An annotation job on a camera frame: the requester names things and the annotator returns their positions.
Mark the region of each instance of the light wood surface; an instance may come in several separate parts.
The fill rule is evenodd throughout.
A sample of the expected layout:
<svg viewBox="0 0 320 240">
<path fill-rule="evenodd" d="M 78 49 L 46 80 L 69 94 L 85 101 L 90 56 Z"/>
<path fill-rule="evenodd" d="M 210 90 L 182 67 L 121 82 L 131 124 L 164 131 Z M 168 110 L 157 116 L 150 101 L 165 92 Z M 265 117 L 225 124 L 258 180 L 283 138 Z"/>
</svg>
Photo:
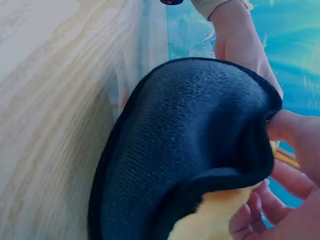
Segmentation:
<svg viewBox="0 0 320 240">
<path fill-rule="evenodd" d="M 1 240 L 87 239 L 108 134 L 167 59 L 159 0 L 0 0 Z"/>
</svg>

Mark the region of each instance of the black fabric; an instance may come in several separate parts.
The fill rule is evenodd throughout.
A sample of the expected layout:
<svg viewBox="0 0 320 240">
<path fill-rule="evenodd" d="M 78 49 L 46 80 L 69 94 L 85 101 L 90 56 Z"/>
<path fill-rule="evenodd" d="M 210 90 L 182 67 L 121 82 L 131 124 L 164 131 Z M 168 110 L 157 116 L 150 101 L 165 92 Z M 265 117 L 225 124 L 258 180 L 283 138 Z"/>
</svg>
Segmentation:
<svg viewBox="0 0 320 240">
<path fill-rule="evenodd" d="M 257 184 L 274 158 L 266 121 L 277 91 L 239 65 L 169 61 L 137 85 L 96 169 L 92 240 L 166 240 L 207 192 Z"/>
</svg>

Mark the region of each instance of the penguin plush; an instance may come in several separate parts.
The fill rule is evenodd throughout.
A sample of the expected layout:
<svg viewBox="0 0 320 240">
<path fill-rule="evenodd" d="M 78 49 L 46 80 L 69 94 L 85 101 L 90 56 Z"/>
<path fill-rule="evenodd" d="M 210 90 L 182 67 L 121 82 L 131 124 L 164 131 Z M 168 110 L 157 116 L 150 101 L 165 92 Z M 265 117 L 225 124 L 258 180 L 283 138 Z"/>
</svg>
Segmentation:
<svg viewBox="0 0 320 240">
<path fill-rule="evenodd" d="M 274 166 L 278 92 L 210 58 L 166 62 L 132 92 L 98 163 L 92 240 L 230 240 L 232 216 Z"/>
</svg>

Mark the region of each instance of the dark blue fleece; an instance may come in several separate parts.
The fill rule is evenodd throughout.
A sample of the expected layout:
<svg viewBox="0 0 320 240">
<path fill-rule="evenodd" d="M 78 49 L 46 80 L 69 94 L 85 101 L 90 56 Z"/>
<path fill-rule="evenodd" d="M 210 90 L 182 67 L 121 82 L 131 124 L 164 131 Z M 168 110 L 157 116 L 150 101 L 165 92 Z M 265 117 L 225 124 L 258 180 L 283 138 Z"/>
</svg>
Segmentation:
<svg viewBox="0 0 320 240">
<path fill-rule="evenodd" d="M 166 240 L 206 192 L 252 186 L 274 159 L 266 121 L 282 107 L 256 73 L 208 58 L 167 62 L 137 85 L 98 164 L 92 240 Z"/>
</svg>

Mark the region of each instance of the beige sleeve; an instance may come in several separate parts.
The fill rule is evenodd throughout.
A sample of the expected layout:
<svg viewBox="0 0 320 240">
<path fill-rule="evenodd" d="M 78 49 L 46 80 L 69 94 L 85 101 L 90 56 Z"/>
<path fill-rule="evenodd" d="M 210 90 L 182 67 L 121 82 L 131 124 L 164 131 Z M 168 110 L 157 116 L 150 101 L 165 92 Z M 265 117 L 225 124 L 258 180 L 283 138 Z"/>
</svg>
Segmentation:
<svg viewBox="0 0 320 240">
<path fill-rule="evenodd" d="M 194 8 L 207 20 L 209 20 L 209 16 L 219 5 L 228 1 L 229 0 L 191 0 Z"/>
</svg>

